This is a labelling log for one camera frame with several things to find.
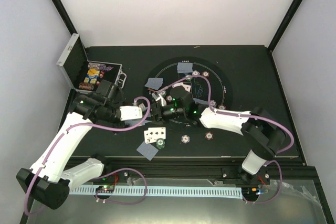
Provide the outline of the orange chips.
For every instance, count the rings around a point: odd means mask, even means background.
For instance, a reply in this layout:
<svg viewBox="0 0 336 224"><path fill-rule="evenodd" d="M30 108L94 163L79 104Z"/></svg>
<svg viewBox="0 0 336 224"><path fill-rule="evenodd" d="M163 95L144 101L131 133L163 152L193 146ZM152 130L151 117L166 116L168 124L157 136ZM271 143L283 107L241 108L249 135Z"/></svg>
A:
<svg viewBox="0 0 336 224"><path fill-rule="evenodd" d="M224 106L224 105L219 105L218 107L217 107L219 110L226 110L226 107Z"/></svg>
<svg viewBox="0 0 336 224"><path fill-rule="evenodd" d="M210 77L210 73L208 71L203 71L202 72L202 76L205 78L209 78Z"/></svg>

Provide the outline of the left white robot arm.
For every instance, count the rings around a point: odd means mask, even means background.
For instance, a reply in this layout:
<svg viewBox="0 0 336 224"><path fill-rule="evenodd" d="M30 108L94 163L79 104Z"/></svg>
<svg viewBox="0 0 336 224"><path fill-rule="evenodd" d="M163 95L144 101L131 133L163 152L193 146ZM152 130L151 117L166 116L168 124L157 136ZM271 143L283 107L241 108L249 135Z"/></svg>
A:
<svg viewBox="0 0 336 224"><path fill-rule="evenodd" d="M71 190L92 179L106 182L112 177L112 167L99 154L92 155L71 169L65 170L65 166L92 128L125 132L133 129L125 127L125 121L146 118L138 107L137 99L133 105L115 102L120 91L118 85L103 80L96 91L78 95L69 107L61 129L43 155L29 169L19 170L16 179L26 193L25 215L33 215L28 209L30 198L50 209L57 209Z"/></svg>

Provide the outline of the blue playing card deck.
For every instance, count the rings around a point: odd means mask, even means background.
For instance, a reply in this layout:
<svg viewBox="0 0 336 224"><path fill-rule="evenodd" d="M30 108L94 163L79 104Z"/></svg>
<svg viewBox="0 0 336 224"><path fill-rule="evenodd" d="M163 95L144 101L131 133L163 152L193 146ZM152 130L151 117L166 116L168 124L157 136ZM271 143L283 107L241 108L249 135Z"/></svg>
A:
<svg viewBox="0 0 336 224"><path fill-rule="evenodd" d="M140 119L135 119L135 120L126 120L124 123L125 125L127 125L128 127L132 127L134 125L137 125L141 120ZM140 126L144 126L146 125L147 123L151 123L151 121L149 120L144 120Z"/></svg>

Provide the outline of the blue chips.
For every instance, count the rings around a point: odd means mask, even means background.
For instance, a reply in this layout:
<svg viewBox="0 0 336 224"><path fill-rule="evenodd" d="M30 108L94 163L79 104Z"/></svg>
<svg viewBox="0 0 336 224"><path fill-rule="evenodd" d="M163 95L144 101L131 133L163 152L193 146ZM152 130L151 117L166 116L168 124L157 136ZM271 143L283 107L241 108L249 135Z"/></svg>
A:
<svg viewBox="0 0 336 224"><path fill-rule="evenodd" d="M200 75L200 72L197 71L197 70L194 70L194 71L192 72L192 75L193 75L193 76L199 76L199 75Z"/></svg>
<svg viewBox="0 0 336 224"><path fill-rule="evenodd" d="M217 103L216 103L215 100L210 100L210 105L213 106L213 107L216 107Z"/></svg>

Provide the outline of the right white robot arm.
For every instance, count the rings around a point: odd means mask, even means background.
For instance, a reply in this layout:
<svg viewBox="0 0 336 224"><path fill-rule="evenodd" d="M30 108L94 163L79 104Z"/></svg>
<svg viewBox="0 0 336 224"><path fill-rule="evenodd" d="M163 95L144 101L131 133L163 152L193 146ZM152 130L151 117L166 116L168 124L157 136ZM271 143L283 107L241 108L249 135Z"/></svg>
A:
<svg viewBox="0 0 336 224"><path fill-rule="evenodd" d="M167 121L183 116L197 126L242 135L250 145L250 151L238 171L239 179L245 184L252 183L261 167L275 158L286 138L281 127L268 118L260 119L258 112L262 112L262 109L235 112L197 103L192 103L188 108L174 104L154 104L150 108L153 121Z"/></svg>

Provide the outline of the orange black poker chip stack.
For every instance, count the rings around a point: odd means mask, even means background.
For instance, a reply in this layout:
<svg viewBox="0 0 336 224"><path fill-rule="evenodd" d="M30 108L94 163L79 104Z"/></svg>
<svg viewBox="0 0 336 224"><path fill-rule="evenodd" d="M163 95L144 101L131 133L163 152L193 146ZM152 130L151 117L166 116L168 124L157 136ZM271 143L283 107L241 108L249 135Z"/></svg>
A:
<svg viewBox="0 0 336 224"><path fill-rule="evenodd" d="M205 134L205 138L206 138L207 140L212 140L213 137L214 137L214 135L213 135L212 132L207 132L207 133Z"/></svg>

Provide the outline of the blue card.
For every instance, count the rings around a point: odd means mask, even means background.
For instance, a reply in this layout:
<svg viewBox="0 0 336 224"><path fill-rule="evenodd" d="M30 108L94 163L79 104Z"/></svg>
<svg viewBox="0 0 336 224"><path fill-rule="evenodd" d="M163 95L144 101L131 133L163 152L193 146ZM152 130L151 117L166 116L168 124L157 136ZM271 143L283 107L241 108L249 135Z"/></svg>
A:
<svg viewBox="0 0 336 224"><path fill-rule="evenodd" d="M153 145L145 143L145 141L143 141L136 150L149 161L151 161L159 151Z"/></svg>
<svg viewBox="0 0 336 224"><path fill-rule="evenodd" d="M208 101L197 99L197 98L194 98L193 100L196 104L208 105Z"/></svg>
<svg viewBox="0 0 336 224"><path fill-rule="evenodd" d="M148 78L144 86L149 89L159 90L162 84L163 78Z"/></svg>
<svg viewBox="0 0 336 224"><path fill-rule="evenodd" d="M193 72L193 63L191 62L179 62L177 64L177 73L188 74Z"/></svg>

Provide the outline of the blue white poker chip stack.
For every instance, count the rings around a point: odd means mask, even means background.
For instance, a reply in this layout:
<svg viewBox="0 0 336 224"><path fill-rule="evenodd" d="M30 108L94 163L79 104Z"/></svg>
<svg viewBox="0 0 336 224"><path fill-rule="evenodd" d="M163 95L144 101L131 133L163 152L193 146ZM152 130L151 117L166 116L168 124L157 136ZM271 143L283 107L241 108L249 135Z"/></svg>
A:
<svg viewBox="0 0 336 224"><path fill-rule="evenodd" d="M183 135L181 137L181 142L184 143L184 144L187 144L190 142L190 137L188 135Z"/></svg>

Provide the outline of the green poker chip stack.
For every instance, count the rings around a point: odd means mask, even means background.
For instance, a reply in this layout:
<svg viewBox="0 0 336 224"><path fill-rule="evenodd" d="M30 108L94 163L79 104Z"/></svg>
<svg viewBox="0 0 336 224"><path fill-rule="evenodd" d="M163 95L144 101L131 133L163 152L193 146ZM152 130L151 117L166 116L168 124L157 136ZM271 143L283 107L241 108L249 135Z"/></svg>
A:
<svg viewBox="0 0 336 224"><path fill-rule="evenodd" d="M158 149L163 149L165 147L165 139L162 138L157 139L156 146Z"/></svg>

